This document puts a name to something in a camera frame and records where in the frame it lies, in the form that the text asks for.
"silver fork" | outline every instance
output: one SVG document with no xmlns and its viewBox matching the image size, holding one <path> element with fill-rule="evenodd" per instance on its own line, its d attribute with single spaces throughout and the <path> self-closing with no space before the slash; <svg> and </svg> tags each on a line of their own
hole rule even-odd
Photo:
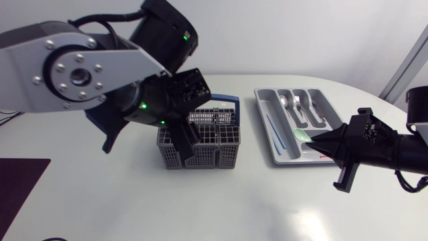
<svg viewBox="0 0 428 241">
<path fill-rule="evenodd" d="M 300 96 L 295 96 L 294 100 L 296 101 L 296 107 L 299 110 L 300 115 L 302 115 L 302 118 L 305 118 L 306 121 L 308 121 L 306 115 L 302 112 L 302 107 L 300 106 Z"/>
</svg>

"gray plastic tray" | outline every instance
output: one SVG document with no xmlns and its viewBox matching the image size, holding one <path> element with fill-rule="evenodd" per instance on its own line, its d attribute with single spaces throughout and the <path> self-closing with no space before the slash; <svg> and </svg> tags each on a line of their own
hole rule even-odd
<svg viewBox="0 0 428 241">
<path fill-rule="evenodd" d="M 336 129 L 343 123 L 321 90 L 315 88 L 256 88 L 254 94 L 276 164 L 333 163 L 331 158 L 309 148 L 294 137 L 295 128 L 301 128 L 310 137 L 313 137 Z M 287 108 L 282 105 L 280 95 L 287 98 Z M 296 96 L 300 97 L 300 110 L 297 108 Z M 267 115 L 284 141 L 285 149 L 280 144 Z M 281 149 L 281 155 L 277 151 L 274 141 Z"/>
</svg>

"gray wire basket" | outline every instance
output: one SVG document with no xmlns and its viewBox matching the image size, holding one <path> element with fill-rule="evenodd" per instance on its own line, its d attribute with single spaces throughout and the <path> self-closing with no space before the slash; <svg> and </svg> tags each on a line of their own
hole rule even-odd
<svg viewBox="0 0 428 241">
<path fill-rule="evenodd" d="M 233 169 L 238 147 L 241 142 L 239 132 L 239 112 L 234 109 L 204 108 L 190 113 L 188 120 L 194 122 L 201 136 L 193 146 L 196 155 L 181 160 L 166 129 L 158 130 L 157 145 L 167 169 Z"/>
</svg>

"black cable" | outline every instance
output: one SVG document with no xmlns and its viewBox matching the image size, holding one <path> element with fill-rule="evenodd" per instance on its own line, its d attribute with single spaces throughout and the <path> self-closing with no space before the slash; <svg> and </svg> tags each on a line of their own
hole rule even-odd
<svg viewBox="0 0 428 241">
<path fill-rule="evenodd" d="M 428 186 L 428 176 L 423 176 L 417 183 L 416 187 L 412 187 L 406 179 L 403 177 L 400 171 L 395 171 L 395 175 L 397 175 L 397 178 L 399 180 L 399 183 L 401 187 L 408 191 L 409 193 L 417 193 L 420 192 L 422 189 Z"/>
<path fill-rule="evenodd" d="M 20 116 L 20 115 L 22 115 L 22 114 L 24 114 L 24 112 L 18 112 L 18 113 L 16 113 L 16 114 L 14 114 L 13 116 L 8 116 L 8 117 L 6 117 L 6 118 L 2 118 L 2 119 L 0 119 L 0 121 L 3 121 L 2 123 L 0 123 L 0 127 L 1 127 L 2 125 L 4 125 L 4 124 L 8 123 L 9 121 L 11 121 L 12 119 L 14 119 L 15 117 Z"/>
<path fill-rule="evenodd" d="M 65 240 L 63 238 L 47 238 L 47 239 L 42 240 L 42 241 L 67 241 L 67 240 Z"/>
<path fill-rule="evenodd" d="M 108 30 L 108 32 L 110 33 L 110 35 L 113 38 L 114 48 L 116 50 L 118 50 L 119 49 L 119 37 L 118 37 L 118 34 L 116 33 L 116 31 L 114 31 L 114 28 L 109 23 L 107 23 L 106 21 L 95 21 L 94 23 L 99 23 L 99 24 L 103 25 Z"/>
<path fill-rule="evenodd" d="M 14 111 L 14 112 L 3 112 L 3 111 L 0 111 L 0 114 L 15 114 L 15 113 L 18 113 L 17 111 Z"/>
<path fill-rule="evenodd" d="M 139 10 L 136 13 L 127 13 L 127 14 L 94 14 L 86 17 L 79 18 L 75 21 L 68 20 L 69 24 L 72 24 L 74 27 L 82 26 L 83 24 L 105 21 L 105 22 L 121 22 L 121 21 L 135 21 L 141 19 L 146 15 L 146 11 Z"/>
</svg>

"spoon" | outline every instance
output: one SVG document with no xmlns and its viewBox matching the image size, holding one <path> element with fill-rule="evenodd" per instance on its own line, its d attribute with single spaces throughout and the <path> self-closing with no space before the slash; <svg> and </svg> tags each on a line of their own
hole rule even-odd
<svg viewBox="0 0 428 241">
<path fill-rule="evenodd" d="M 287 112 L 287 114 L 288 114 L 288 117 L 290 117 L 290 114 L 289 114 L 288 109 L 287 109 L 287 107 L 288 107 L 287 97 L 285 97 L 285 96 L 283 96 L 283 95 L 280 95 L 280 100 L 281 100 L 281 104 L 282 104 L 282 105 L 284 106 L 284 108 L 286 109 L 286 112 Z"/>
<path fill-rule="evenodd" d="M 302 142 L 313 143 L 314 141 L 306 134 L 302 129 L 296 128 L 294 129 L 294 137 Z"/>
</svg>

